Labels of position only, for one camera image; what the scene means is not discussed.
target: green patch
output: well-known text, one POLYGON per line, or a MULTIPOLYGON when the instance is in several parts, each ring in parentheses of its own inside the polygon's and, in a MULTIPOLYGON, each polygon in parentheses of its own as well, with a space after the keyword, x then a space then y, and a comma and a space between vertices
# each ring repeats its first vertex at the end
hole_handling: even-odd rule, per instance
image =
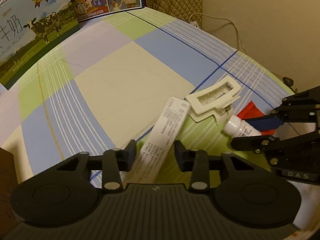
POLYGON ((148 7, 145 7, 141 10, 132 10, 130 11, 130 13, 140 17, 141 19, 146 20, 149 23, 152 23, 157 27, 164 26, 176 20, 176 18, 170 15, 164 14, 162 12, 158 12, 148 7))
MULTIPOLYGON (((189 116, 187 116, 180 133, 177 136, 177 140, 181 140, 187 149, 203 149, 207 151, 209 155, 220 156, 223 152, 234 152, 252 163, 269 170, 268 163, 263 154, 234 151, 230 147, 231 138, 221 132, 224 125, 225 124, 217 126, 213 117, 209 117, 199 123, 195 123, 189 116)), ((141 149, 145 140, 146 138, 143 138, 143 140, 138 143, 138 150, 141 149)), ((175 159, 174 149, 171 147, 155 183, 183 183, 188 187, 190 177, 191 172, 180 171, 175 159)), ((216 187, 219 184, 219 172, 210 171, 210 187, 216 187)))
POLYGON ((103 19, 130 37, 133 41, 154 31, 156 27, 126 12, 116 13, 103 19))
POLYGON ((36 64, 33 65, 18 81, 18 94, 21 121, 26 119, 39 105, 42 104, 42 95, 36 64))
POLYGON ((57 46, 19 79, 21 121, 41 105, 43 100, 47 100, 73 79, 71 69, 63 57, 62 49, 57 46))

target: screw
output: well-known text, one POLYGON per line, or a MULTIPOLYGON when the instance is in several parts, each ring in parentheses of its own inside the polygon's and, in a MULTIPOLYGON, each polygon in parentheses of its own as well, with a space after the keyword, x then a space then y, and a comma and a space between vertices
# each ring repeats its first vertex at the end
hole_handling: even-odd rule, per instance
POLYGON ((193 187, 196 190, 204 190, 208 187, 208 184, 202 181, 196 181, 191 184, 191 187, 193 187))
POLYGON ((270 160, 270 164, 272 164, 272 165, 276 165, 277 163, 278 163, 278 159, 277 158, 272 158, 271 160, 270 160))
POLYGON ((120 188, 120 184, 117 182, 107 182, 106 184, 104 184, 105 189, 109 189, 109 190, 116 190, 118 188, 120 188))
POLYGON ((269 144, 269 141, 268 140, 263 140, 261 145, 268 145, 269 144))

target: small white bottle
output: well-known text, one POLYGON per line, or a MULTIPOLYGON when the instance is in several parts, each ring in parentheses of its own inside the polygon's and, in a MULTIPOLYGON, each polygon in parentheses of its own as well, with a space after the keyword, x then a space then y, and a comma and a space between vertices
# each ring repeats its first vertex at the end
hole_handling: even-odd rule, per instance
POLYGON ((258 136, 261 132, 249 125, 246 121, 232 115, 223 129, 226 134, 234 137, 258 136))

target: cow illustration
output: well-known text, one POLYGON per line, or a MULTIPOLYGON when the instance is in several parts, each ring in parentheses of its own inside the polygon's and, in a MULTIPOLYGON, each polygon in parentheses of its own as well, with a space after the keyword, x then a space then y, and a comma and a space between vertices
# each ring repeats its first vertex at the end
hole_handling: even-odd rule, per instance
POLYGON ((53 31, 57 32, 57 36, 59 36, 59 31, 62 30, 60 26, 60 22, 58 19, 58 15, 56 12, 53 12, 45 17, 45 28, 47 33, 51 33, 53 31))
POLYGON ((45 29, 45 24, 40 21, 36 22, 36 20, 37 18, 34 18, 33 20, 29 20, 27 24, 24 25, 24 28, 29 28, 35 33, 35 35, 38 38, 44 39, 45 43, 48 44, 49 42, 48 42, 48 36, 45 29))

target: blue stripe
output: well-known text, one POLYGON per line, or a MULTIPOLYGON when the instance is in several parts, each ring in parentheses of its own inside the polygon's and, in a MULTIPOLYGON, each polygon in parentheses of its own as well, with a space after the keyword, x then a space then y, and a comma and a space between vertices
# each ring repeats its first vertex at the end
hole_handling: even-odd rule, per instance
POLYGON ((161 28, 212 57, 218 64, 221 64, 235 51, 234 48, 226 46, 221 40, 183 21, 173 21, 161 26, 161 28))
POLYGON ((216 73, 222 66, 233 57, 234 54, 236 54, 238 50, 236 50, 234 53, 232 53, 221 65, 219 65, 218 68, 216 68, 209 76, 207 76, 190 94, 193 94, 196 92, 210 77, 213 76, 214 73, 216 73))
POLYGON ((226 71, 230 76, 234 77, 236 80, 238 80, 241 84, 243 84, 245 87, 247 87, 249 90, 251 90, 253 93, 255 93, 258 97, 260 97, 263 101, 265 101, 269 106, 271 106, 273 108, 273 106, 268 103, 268 101, 266 101, 261 95, 259 95, 256 91, 254 91, 251 87, 249 87, 247 84, 243 83, 240 79, 238 79, 235 75, 233 75, 231 72, 229 72, 228 70, 222 68, 224 71, 226 71))
POLYGON ((140 141, 143 137, 145 137, 148 133, 150 133, 151 130, 152 130, 152 128, 153 128, 153 126, 152 126, 148 131, 146 131, 143 135, 141 135, 141 136, 137 139, 137 142, 140 141))
POLYGON ((178 39, 177 37, 175 37, 175 36, 173 36, 172 34, 170 34, 170 33, 166 32, 165 30, 163 30, 163 29, 159 28, 158 26, 156 26, 156 25, 154 25, 154 24, 152 24, 152 23, 150 23, 150 22, 148 22, 148 21, 146 21, 146 20, 144 20, 144 19, 140 18, 139 16, 136 16, 136 15, 134 15, 134 14, 132 14, 132 13, 129 13, 129 12, 127 12, 127 13, 128 13, 128 14, 131 14, 131 15, 133 15, 133 16, 135 16, 135 17, 137 17, 137 18, 139 18, 140 20, 142 20, 142 21, 144 21, 144 22, 146 22, 146 23, 149 23, 149 24, 150 24, 150 25, 152 25, 153 27, 156 27, 157 29, 159 29, 159 30, 163 31, 164 33, 166 33, 166 34, 170 35, 171 37, 173 37, 173 38, 177 39, 178 41, 180 41, 180 42, 182 42, 183 44, 187 45, 187 46, 188 46, 188 47, 190 47, 191 49, 194 49, 196 52, 200 53, 202 56, 206 57, 208 60, 211 60, 212 62, 214 62, 215 64, 217 64, 217 66, 219 66, 219 64, 218 64, 218 63, 216 63, 212 58, 209 58, 208 56, 206 56, 205 54, 203 54, 203 53, 202 53, 202 52, 200 52, 199 50, 197 50, 197 49, 195 49, 194 47, 192 47, 192 46, 190 46, 189 44, 187 44, 186 42, 184 42, 184 41, 182 41, 182 40, 178 39))
POLYGON ((102 171, 96 172, 94 175, 91 176, 90 181, 95 179, 102 171))

